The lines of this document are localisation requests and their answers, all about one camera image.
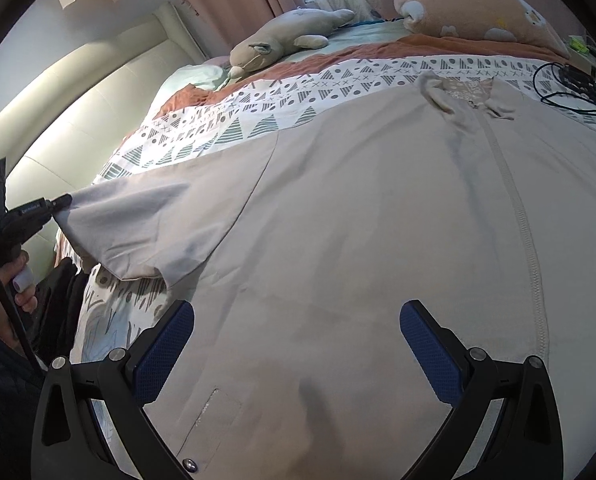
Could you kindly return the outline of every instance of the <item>person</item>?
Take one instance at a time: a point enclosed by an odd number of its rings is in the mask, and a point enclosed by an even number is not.
[[[27,264],[29,256],[20,256],[0,268],[0,280],[7,285]],[[26,312],[38,306],[36,286],[30,285],[14,298]],[[5,309],[0,304],[0,452],[15,476],[31,476],[31,444],[34,419],[43,380],[33,371],[16,338]]]

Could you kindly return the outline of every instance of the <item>leather headboard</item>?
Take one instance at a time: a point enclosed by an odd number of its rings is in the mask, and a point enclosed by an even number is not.
[[[32,81],[0,112],[7,204],[88,186],[142,121],[160,85],[206,57],[165,3],[114,38],[85,44]],[[25,249],[37,278],[53,265],[51,221]]]

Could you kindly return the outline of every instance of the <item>white wall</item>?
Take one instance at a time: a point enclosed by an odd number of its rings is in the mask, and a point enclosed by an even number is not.
[[[36,0],[0,45],[0,111],[43,70],[89,41],[113,36],[162,2],[176,4],[182,19],[209,56],[229,48],[180,0]]]

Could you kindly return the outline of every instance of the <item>white cylinder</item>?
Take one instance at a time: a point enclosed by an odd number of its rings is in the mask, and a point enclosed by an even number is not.
[[[12,280],[16,292],[22,292],[29,285],[34,284],[34,273],[29,266],[25,266]]]

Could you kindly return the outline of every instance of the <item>finger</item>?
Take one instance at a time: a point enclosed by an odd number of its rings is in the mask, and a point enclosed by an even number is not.
[[[21,308],[25,312],[32,314],[37,306],[38,306],[38,298],[36,298],[35,296],[32,296],[31,299],[29,301],[27,301],[27,303],[25,303]]]
[[[27,303],[27,301],[29,301],[31,298],[33,298],[35,294],[36,294],[36,286],[29,285],[21,293],[16,294],[16,297],[15,297],[16,304],[18,304],[20,306],[24,305],[25,303]]]
[[[27,251],[21,251],[13,262],[4,264],[0,268],[0,280],[2,283],[7,285],[7,283],[9,283],[9,281],[27,265],[28,261],[29,254],[27,254]]]

